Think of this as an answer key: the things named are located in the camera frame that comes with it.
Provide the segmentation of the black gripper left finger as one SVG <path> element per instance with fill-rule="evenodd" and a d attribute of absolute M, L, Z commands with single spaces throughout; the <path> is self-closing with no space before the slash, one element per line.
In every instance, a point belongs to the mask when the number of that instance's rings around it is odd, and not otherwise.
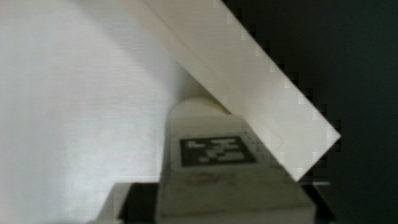
<path fill-rule="evenodd" d="M 112 189 L 112 224 L 156 224 L 156 182 L 119 182 Z"/>

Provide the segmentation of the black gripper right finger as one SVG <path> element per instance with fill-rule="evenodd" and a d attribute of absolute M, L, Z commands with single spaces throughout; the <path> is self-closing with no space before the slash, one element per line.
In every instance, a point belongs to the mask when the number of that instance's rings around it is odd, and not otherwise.
<path fill-rule="evenodd" d="M 335 214 L 316 185 L 312 183 L 302 183 L 300 187 L 316 205 L 314 224 L 335 224 Z"/>

